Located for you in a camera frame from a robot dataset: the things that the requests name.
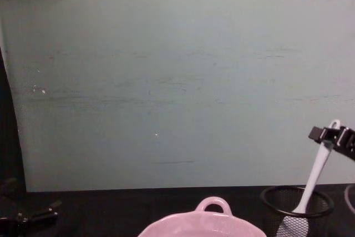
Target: light green wall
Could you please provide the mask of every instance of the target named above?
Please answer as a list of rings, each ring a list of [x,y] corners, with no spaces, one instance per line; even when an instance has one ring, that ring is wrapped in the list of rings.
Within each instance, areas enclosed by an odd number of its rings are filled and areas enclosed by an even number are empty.
[[[355,127],[354,0],[0,0],[0,16],[30,191],[304,184],[312,126]],[[321,182],[354,171],[334,153]]]

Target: pink bowl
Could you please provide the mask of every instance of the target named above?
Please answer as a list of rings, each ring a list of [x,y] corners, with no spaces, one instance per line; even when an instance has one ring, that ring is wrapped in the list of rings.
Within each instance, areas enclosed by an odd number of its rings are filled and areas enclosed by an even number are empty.
[[[223,213],[205,211],[216,204]],[[138,237],[266,237],[260,229],[232,215],[219,197],[203,200],[195,211],[167,216],[148,226]]]

